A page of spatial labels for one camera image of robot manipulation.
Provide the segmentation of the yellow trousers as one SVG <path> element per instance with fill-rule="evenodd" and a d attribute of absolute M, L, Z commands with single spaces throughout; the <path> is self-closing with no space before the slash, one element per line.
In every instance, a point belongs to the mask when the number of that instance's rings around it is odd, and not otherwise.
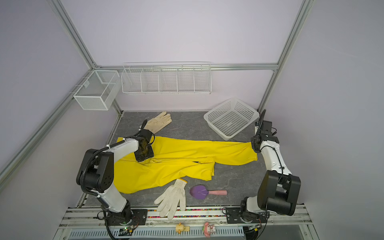
<path fill-rule="evenodd" d="M 183 177 L 210 181 L 215 164 L 241 166 L 258 159 L 251 143 L 156 137 L 152 148 L 153 158 L 138 162 L 131 153 L 115 163 L 114 184 L 119 192 L 133 194 Z"/>

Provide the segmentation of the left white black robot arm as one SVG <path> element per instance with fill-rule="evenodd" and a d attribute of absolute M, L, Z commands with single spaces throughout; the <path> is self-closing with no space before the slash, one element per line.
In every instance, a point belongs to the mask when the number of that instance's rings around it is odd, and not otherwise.
<path fill-rule="evenodd" d="M 154 157 L 152 138 L 155 135 L 145 129 L 147 122 L 144 120 L 132 136 L 99 150 L 87 150 L 76 177 L 83 193 L 94 196 L 101 203 L 106 214 L 104 219 L 116 219 L 118 225 L 128 225 L 134 216 L 130 203 L 114 184 L 115 163 L 131 153 L 138 163 Z"/>

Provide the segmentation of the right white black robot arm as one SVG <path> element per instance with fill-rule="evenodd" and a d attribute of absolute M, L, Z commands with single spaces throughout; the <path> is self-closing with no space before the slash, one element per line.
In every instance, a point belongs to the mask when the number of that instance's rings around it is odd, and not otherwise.
<path fill-rule="evenodd" d="M 246 223 L 267 218 L 268 212 L 292 216 L 299 198 L 301 180 L 292 174 L 282 157 L 277 130 L 264 120 L 263 110 L 255 123 L 256 133 L 251 138 L 255 153 L 263 156 L 266 173 L 255 197 L 241 202 L 240 216 Z"/>

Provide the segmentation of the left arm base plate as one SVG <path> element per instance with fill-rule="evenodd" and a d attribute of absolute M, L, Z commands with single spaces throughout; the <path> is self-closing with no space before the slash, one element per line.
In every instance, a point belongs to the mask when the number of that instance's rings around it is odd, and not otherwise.
<path fill-rule="evenodd" d="M 146 224 L 147 209 L 123 210 L 121 213 L 108 212 L 107 223 L 109 226 L 142 226 Z"/>

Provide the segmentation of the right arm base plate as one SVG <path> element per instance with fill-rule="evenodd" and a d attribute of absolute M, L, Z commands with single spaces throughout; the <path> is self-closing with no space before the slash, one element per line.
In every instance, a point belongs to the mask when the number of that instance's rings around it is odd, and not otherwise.
<path fill-rule="evenodd" d="M 224 207 L 222 213 L 225 215 L 228 224 L 265 224 L 267 222 L 265 214 L 254 214 L 246 217 L 246 213 L 241 213 L 240 207 Z"/>

